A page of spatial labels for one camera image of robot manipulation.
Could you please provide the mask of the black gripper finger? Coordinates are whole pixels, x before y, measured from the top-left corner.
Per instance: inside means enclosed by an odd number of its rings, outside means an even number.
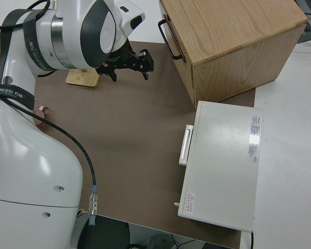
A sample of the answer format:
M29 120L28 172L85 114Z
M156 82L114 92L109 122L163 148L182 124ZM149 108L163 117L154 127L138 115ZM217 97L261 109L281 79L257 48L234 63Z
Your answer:
M115 68L111 67L109 64L104 63L97 68L97 73L99 75L109 76L113 82L117 81L117 75L115 73Z
M144 80L148 80L148 74L154 70L154 61L151 54L147 49L143 49L134 54L134 59L135 70L142 73Z

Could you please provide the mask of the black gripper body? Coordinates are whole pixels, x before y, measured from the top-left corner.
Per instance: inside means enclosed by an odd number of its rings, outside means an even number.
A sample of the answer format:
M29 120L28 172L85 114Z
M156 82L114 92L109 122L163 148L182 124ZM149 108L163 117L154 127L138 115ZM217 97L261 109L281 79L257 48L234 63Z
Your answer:
M130 41L126 41L122 47L117 49L116 51L113 51L105 63L107 65L111 66L119 66L124 65L128 62L130 58L132 58L135 54L135 51L133 51Z

